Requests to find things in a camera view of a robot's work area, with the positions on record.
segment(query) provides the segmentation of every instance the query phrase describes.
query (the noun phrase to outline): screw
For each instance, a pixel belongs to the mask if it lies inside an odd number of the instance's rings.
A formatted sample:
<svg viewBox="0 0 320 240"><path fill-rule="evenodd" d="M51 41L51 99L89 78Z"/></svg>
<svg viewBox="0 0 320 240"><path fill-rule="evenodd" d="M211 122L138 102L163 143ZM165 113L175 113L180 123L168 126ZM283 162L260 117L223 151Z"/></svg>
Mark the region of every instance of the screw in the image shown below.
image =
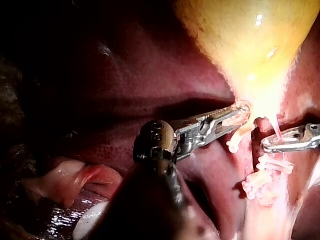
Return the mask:
<svg viewBox="0 0 320 240"><path fill-rule="evenodd" d="M318 129L318 126L315 125L315 124L312 124L312 125L310 126L310 128L311 128L312 130L317 130L317 129Z"/></svg>

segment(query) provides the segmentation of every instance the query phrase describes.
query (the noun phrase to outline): metal grasper jaw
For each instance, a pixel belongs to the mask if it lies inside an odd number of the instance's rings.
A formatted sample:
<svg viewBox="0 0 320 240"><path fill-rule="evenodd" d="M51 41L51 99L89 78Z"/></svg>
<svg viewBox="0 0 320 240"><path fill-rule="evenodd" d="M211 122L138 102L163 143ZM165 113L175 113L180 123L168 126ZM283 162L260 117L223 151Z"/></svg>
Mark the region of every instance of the metal grasper jaw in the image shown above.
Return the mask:
<svg viewBox="0 0 320 240"><path fill-rule="evenodd" d="M320 144L320 124L301 125L284 130L282 139L271 135L261 140L265 153L284 153L317 148Z"/></svg>
<svg viewBox="0 0 320 240"><path fill-rule="evenodd" d="M243 117L246 120L240 123L239 120L232 118L243 113L247 114L249 110L246 105L231 105L183 120L170 121L169 124L174 129L178 142L176 162L189 157L196 148L203 147L241 127L248 119Z"/></svg>

